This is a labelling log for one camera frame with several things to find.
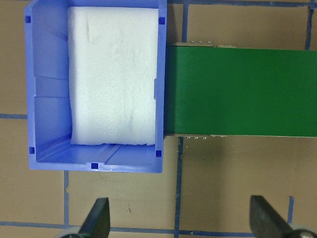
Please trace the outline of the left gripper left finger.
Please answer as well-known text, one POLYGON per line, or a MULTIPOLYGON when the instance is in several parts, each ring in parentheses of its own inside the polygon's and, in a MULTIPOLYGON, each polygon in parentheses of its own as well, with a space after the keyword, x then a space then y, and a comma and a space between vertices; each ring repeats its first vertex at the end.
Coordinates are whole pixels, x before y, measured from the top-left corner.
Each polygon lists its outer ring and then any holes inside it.
POLYGON ((82 226, 68 228, 58 233, 59 238, 107 238, 110 233, 108 198, 98 198, 82 226))

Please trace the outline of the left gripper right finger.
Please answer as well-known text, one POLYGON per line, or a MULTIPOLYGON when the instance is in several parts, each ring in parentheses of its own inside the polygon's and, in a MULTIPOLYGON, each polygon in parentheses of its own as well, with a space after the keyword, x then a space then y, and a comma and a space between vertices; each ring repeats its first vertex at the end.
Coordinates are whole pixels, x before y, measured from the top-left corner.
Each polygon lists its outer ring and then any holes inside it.
POLYGON ((315 238, 317 234, 292 228, 261 195, 250 197, 249 225, 256 238, 315 238))

